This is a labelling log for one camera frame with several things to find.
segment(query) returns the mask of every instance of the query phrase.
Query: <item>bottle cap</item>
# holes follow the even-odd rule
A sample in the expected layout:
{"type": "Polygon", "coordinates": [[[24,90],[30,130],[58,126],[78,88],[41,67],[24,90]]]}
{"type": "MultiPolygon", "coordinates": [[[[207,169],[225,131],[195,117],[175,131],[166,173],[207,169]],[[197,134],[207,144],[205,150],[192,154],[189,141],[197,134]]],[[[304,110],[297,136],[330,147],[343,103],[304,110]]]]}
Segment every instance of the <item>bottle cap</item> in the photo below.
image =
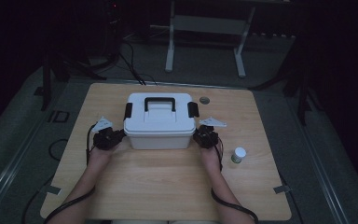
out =
{"type": "Polygon", "coordinates": [[[246,151],[243,147],[237,147],[237,148],[235,148],[235,155],[238,158],[243,159],[246,156],[246,151]]]}

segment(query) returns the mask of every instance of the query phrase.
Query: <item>white metal frame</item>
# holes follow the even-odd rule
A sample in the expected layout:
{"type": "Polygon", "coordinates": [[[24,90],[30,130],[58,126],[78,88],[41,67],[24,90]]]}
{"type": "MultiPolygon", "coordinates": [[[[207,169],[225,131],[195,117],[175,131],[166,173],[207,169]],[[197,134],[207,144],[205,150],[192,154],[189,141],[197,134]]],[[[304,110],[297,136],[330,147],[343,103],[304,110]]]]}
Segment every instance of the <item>white metal frame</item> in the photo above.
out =
{"type": "Polygon", "coordinates": [[[252,7],[247,21],[194,17],[175,15],[175,2],[171,1],[171,19],[170,19],[170,44],[168,46],[167,62],[165,64],[165,71],[171,72],[173,68],[173,54],[175,45],[173,43],[173,35],[175,30],[186,30],[205,33],[218,33],[228,35],[241,35],[240,44],[234,49],[235,62],[237,64],[238,76],[245,77],[245,69],[242,60],[242,50],[245,44],[246,36],[253,16],[255,14],[255,7],[252,7]]]}

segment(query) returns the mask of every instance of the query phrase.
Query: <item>white box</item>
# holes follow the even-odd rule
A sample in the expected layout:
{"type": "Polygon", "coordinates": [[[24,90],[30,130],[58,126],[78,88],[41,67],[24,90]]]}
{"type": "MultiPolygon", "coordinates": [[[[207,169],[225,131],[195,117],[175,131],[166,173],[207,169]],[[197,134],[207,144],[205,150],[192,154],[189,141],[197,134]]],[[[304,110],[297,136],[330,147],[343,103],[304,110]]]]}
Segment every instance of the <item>white box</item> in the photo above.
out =
{"type": "Polygon", "coordinates": [[[187,93],[132,93],[124,133],[135,149],[187,148],[198,116],[198,106],[187,93]]]}

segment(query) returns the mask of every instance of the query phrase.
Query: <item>gray floor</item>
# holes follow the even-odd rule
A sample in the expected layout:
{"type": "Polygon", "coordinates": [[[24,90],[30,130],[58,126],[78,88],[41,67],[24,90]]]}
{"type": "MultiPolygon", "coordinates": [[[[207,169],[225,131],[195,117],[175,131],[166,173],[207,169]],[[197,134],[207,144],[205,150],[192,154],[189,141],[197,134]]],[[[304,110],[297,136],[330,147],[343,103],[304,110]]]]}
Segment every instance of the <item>gray floor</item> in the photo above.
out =
{"type": "MultiPolygon", "coordinates": [[[[238,78],[230,48],[178,44],[173,71],[167,74],[164,72],[166,45],[158,41],[150,45],[135,44],[135,37],[129,41],[134,47],[135,69],[152,76],[159,85],[246,89],[276,74],[293,40],[248,38],[242,54],[246,78],[238,78]]],[[[122,47],[122,53],[130,59],[128,46],[122,47]]],[[[136,83],[122,60],[116,67],[100,71],[100,75],[108,77],[106,82],[136,83]]],[[[150,77],[143,78],[154,84],[150,77]]],[[[92,82],[81,75],[73,75],[67,84],[54,82],[53,102],[48,111],[41,112],[42,100],[34,96],[34,90],[41,85],[41,70],[38,70],[7,107],[0,118],[0,180],[7,180],[5,186],[9,188],[0,188],[0,223],[21,223],[26,204],[38,191],[41,192],[28,209],[26,223],[43,222],[39,216],[45,197],[42,186],[58,166],[49,156],[48,147],[57,140],[69,138],[92,82]],[[69,112],[68,121],[47,122],[52,110],[69,112]],[[13,158],[23,159],[16,163],[13,158]]],[[[304,223],[358,223],[358,177],[334,128],[325,113],[313,105],[306,114],[307,126],[300,125],[296,118],[297,98],[283,97],[283,85],[281,82],[254,94],[278,169],[293,190],[293,198],[287,194],[293,216],[284,222],[262,223],[301,223],[301,218],[304,223]]],[[[54,155],[60,157],[64,147],[64,141],[53,145],[54,155]]]]}

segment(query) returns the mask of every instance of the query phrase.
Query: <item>white lid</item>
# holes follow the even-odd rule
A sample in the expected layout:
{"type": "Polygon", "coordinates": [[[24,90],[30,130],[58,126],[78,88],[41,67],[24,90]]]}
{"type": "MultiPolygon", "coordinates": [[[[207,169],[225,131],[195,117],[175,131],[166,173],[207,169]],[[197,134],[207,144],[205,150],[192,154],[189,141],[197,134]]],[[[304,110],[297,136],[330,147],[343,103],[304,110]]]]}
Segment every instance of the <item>white lid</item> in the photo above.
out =
{"type": "Polygon", "coordinates": [[[191,101],[192,98],[187,93],[132,93],[128,99],[128,103],[132,103],[131,117],[124,120],[124,131],[128,135],[192,134],[196,129],[196,122],[188,115],[187,103],[191,101]],[[174,100],[155,101],[155,98],[174,100]]]}
{"type": "Polygon", "coordinates": [[[246,151],[243,147],[237,147],[235,148],[235,155],[243,159],[246,156],[246,151]]]}

